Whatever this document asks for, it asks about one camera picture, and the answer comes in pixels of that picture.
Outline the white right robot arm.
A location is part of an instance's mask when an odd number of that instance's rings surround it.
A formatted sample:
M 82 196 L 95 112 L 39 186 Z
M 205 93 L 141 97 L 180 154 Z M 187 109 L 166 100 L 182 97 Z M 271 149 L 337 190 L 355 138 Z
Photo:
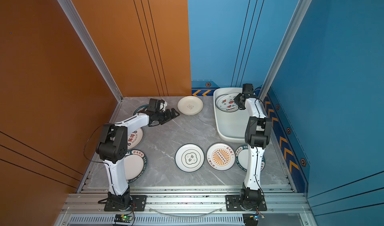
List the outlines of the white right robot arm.
M 242 93 L 235 97 L 240 110 L 249 113 L 245 130 L 248 147 L 247 174 L 240 193 L 240 205 L 245 211 L 266 211 L 267 203 L 261 187 L 261 166 L 265 150 L 270 143 L 272 119 L 264 112 L 263 102 L 255 95 L 252 84 L 244 84 Z

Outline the aluminium rail frame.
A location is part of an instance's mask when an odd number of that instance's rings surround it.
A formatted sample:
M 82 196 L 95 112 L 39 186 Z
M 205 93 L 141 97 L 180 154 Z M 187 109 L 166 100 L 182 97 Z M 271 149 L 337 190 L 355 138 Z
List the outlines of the aluminium rail frame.
M 263 214 L 258 226 L 314 226 L 304 194 L 290 185 L 264 186 L 267 211 L 227 211 L 226 195 L 240 186 L 131 187 L 131 196 L 146 195 L 144 212 L 105 212 L 105 190 L 83 190 L 67 197 L 57 226 L 114 226 L 116 214 L 133 214 L 133 226 L 244 226 L 242 214 Z

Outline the green lettered plate front left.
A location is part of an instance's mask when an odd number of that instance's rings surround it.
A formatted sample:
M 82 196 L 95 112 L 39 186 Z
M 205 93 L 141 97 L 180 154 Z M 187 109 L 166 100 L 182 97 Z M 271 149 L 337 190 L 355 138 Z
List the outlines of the green lettered plate front left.
M 146 171 L 147 164 L 148 160 L 144 152 L 137 149 L 128 150 L 124 158 L 127 183 L 131 184 L 138 180 Z

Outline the green lettered plate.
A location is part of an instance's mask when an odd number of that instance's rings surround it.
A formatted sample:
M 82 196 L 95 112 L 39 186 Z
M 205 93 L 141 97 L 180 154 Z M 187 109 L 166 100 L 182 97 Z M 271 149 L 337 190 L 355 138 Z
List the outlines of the green lettered plate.
M 236 155 L 236 164 L 237 166 L 244 172 L 248 171 L 248 161 L 249 161 L 249 153 L 248 153 L 248 145 L 243 144 L 239 146 L 235 152 Z
M 137 149 L 128 150 L 124 158 L 127 183 L 131 184 L 138 180 L 146 171 L 147 164 L 148 160 L 144 152 Z

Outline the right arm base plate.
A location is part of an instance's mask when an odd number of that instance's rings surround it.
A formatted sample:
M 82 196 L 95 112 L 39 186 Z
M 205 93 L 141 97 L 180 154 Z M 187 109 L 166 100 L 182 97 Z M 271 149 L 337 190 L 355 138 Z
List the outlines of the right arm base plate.
M 241 200 L 239 195 L 226 195 L 227 211 L 267 211 L 267 203 L 262 197 L 259 201 Z

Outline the orange sunburst plate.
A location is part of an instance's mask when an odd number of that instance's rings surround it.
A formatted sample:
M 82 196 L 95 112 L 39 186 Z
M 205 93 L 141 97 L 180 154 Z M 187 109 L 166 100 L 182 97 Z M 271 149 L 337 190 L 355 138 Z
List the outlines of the orange sunburst plate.
M 223 142 L 217 142 L 208 148 L 206 159 L 211 168 L 224 172 L 234 166 L 236 156 L 231 146 Z

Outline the cream plain plate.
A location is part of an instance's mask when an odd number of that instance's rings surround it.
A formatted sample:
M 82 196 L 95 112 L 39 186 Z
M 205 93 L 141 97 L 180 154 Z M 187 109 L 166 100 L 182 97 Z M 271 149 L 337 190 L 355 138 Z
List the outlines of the cream plain plate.
M 179 100 L 178 110 L 184 115 L 195 115 L 202 111 L 203 101 L 196 96 L 186 96 Z

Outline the watermelon pattern plate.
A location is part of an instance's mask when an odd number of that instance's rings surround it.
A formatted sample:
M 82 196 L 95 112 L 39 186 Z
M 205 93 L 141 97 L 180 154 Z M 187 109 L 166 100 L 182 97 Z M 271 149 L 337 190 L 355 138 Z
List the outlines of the watermelon pattern plate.
M 220 95 L 215 100 L 216 107 L 223 112 L 235 112 L 239 109 L 239 106 L 235 103 L 235 97 L 238 96 L 239 93 L 230 93 Z

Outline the green clover outline plate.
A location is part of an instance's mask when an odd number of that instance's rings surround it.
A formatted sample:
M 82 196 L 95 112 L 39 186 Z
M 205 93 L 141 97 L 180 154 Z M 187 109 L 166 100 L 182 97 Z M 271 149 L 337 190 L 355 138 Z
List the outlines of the green clover outline plate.
M 185 144 L 181 146 L 175 155 L 176 166 L 185 173 L 198 171 L 204 164 L 205 154 L 201 147 L 196 144 Z

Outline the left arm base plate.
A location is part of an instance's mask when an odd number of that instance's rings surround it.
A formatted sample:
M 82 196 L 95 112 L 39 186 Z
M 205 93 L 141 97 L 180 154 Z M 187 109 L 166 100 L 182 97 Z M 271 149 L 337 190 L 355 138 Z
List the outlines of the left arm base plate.
M 128 203 L 118 204 L 111 199 L 107 199 L 104 207 L 105 212 L 144 212 L 147 204 L 147 196 L 130 196 Z

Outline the circuit board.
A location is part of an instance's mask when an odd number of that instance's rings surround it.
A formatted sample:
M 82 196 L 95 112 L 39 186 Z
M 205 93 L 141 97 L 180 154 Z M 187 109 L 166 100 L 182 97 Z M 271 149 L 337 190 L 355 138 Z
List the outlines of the circuit board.
M 114 217 L 114 226 L 132 226 L 135 222 L 135 216 L 133 214 L 116 214 Z
M 265 219 L 263 214 L 242 214 L 245 226 L 258 226 L 259 221 Z

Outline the left circuit board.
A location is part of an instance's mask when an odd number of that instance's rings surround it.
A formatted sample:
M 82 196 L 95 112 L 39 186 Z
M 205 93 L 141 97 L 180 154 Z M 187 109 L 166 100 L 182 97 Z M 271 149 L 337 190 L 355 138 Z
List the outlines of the left circuit board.
M 135 222 L 135 216 L 133 214 L 116 214 L 114 217 L 114 226 L 132 226 Z

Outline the red chinese characters plate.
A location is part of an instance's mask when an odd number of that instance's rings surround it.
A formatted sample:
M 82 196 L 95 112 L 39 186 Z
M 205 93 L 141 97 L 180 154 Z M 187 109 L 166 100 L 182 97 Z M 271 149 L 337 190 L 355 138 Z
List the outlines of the red chinese characters plate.
M 144 137 L 144 131 L 142 128 L 134 131 L 133 133 L 128 135 L 128 150 L 131 150 L 137 147 Z

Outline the right circuit board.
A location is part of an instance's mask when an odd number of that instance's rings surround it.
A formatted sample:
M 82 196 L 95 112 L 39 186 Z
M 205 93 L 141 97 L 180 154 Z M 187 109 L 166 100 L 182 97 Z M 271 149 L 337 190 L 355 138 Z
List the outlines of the right circuit board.
M 245 226 L 258 226 L 259 221 L 265 219 L 263 214 L 242 214 Z

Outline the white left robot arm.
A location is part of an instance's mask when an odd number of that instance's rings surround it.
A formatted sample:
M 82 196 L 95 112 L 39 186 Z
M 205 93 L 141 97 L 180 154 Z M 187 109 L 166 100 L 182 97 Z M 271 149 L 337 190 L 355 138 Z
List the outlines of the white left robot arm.
M 125 177 L 124 158 L 128 151 L 128 135 L 139 128 L 163 125 L 180 115 L 174 108 L 167 108 L 162 99 L 151 98 L 146 108 L 132 117 L 102 126 L 96 153 L 106 166 L 109 192 L 108 202 L 129 206 L 130 188 Z

